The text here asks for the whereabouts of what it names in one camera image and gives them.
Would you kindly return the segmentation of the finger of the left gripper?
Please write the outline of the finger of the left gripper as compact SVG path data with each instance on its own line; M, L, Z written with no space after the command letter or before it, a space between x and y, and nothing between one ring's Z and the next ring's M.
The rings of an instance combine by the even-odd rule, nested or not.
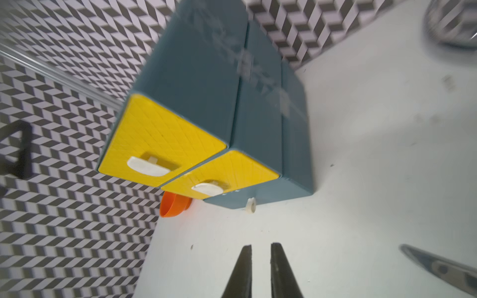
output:
M21 132L18 146L18 157L11 161L1 155L1 176L13 175L21 180L28 180L33 176L32 170L32 141L33 128L31 124L23 120L17 120L1 128L1 140Z

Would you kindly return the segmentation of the teal drawer cabinet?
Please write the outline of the teal drawer cabinet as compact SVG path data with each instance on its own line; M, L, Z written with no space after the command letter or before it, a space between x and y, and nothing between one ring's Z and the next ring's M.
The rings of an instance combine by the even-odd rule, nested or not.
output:
M180 2L116 122L133 94L153 100L226 144L180 176L237 150L279 178L314 180L303 84L249 20L242 1ZM127 164L150 176L167 173L137 160Z

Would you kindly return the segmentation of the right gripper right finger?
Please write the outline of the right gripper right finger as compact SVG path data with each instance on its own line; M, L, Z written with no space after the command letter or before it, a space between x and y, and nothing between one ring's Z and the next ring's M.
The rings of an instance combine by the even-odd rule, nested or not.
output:
M293 270L280 243L271 244L271 287L273 298L303 298Z

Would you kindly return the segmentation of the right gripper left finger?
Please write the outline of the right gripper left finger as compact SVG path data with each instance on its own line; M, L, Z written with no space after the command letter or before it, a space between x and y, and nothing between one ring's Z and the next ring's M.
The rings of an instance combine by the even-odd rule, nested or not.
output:
M222 298L252 297L252 246L241 249Z

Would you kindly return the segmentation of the teal bottom drawer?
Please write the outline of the teal bottom drawer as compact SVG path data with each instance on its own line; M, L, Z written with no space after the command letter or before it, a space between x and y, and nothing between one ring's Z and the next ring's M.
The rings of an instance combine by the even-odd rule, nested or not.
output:
M255 198L257 205L269 204L310 196L314 190L314 180L300 182L283 176L259 185L210 197L204 202L227 209L244 209L251 198Z

